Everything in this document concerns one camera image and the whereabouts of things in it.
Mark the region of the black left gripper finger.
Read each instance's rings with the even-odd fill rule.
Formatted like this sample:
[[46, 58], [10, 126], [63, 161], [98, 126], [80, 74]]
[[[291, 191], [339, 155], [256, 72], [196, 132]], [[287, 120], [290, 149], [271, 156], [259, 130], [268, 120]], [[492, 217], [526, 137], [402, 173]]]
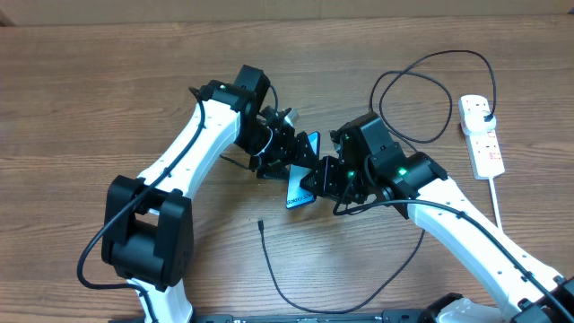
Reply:
[[289, 176], [289, 169], [282, 164], [266, 164], [257, 169], [258, 179], [288, 180]]
[[295, 156], [291, 164], [307, 169], [313, 169], [318, 164], [319, 132], [309, 135], [300, 132], [296, 136]]

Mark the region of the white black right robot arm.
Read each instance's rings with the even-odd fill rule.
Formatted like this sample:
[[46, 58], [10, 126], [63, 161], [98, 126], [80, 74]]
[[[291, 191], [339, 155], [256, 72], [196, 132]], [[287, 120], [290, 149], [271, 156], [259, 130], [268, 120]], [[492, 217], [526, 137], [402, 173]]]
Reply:
[[378, 115], [363, 115], [330, 135], [338, 154], [323, 158], [301, 187], [345, 204], [348, 214], [392, 205], [444, 245], [495, 302], [482, 306], [451, 294], [425, 310], [421, 322], [573, 320], [572, 280], [498, 229], [427, 154], [406, 156]]

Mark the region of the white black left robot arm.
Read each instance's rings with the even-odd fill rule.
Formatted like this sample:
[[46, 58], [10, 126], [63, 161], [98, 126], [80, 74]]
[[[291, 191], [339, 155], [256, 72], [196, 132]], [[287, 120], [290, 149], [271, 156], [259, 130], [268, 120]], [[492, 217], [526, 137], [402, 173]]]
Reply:
[[266, 106], [265, 73], [244, 65], [233, 83], [211, 80], [191, 93], [194, 113], [163, 155], [136, 178], [109, 186], [101, 257], [143, 307], [142, 322], [190, 322], [183, 277], [194, 247], [192, 203], [222, 152], [235, 144], [260, 179], [291, 178], [318, 160], [319, 134], [297, 133], [293, 109]]

